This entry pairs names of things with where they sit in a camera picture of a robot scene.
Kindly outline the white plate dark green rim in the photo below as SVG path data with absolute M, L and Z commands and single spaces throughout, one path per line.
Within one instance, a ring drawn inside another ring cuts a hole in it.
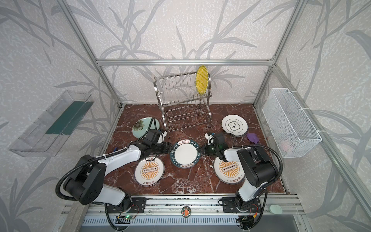
M 177 142 L 170 153 L 173 165 L 181 169 L 195 166 L 201 158 L 200 148 L 193 140 L 185 139 Z

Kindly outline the yellow woven pattern plate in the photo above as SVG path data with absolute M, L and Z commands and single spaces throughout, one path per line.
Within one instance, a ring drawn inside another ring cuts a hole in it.
M 198 94 L 200 96 L 203 96 L 207 89 L 209 84 L 209 73 L 206 68 L 206 66 L 202 65 L 198 68 L 195 78 L 195 86 Z

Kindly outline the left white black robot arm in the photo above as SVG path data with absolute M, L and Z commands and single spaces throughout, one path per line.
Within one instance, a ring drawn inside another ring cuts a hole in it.
M 108 186 L 105 177 L 114 170 L 151 155 L 168 154 L 173 145 L 165 141 L 164 129 L 148 128 L 145 134 L 123 149 L 102 156 L 84 155 L 56 184 L 56 195 L 82 205 L 103 203 L 127 210 L 131 207 L 131 195 L 120 188 Z

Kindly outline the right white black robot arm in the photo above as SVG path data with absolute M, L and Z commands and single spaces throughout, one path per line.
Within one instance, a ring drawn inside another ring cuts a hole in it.
M 246 212 L 268 186 L 280 179 L 284 169 L 283 160 L 275 150 L 261 144 L 229 147 L 225 135 L 225 132 L 206 133 L 207 143 L 198 151 L 223 162 L 241 165 L 245 179 L 235 194 L 235 207 L 240 212 Z

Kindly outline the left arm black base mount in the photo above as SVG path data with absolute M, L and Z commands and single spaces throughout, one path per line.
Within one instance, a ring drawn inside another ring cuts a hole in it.
M 147 198 L 145 197 L 131 198 L 130 207 L 123 212 L 132 213 L 132 214 L 142 214 L 144 213 L 145 208 L 146 208 L 146 201 L 147 201 Z

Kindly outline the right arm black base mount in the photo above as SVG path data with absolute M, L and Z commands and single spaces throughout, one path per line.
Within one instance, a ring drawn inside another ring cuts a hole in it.
M 261 212 L 262 204 L 259 198 L 254 198 L 251 201 L 244 202 L 237 197 L 223 197 L 218 200 L 218 204 L 222 206 L 224 213 L 253 213 Z

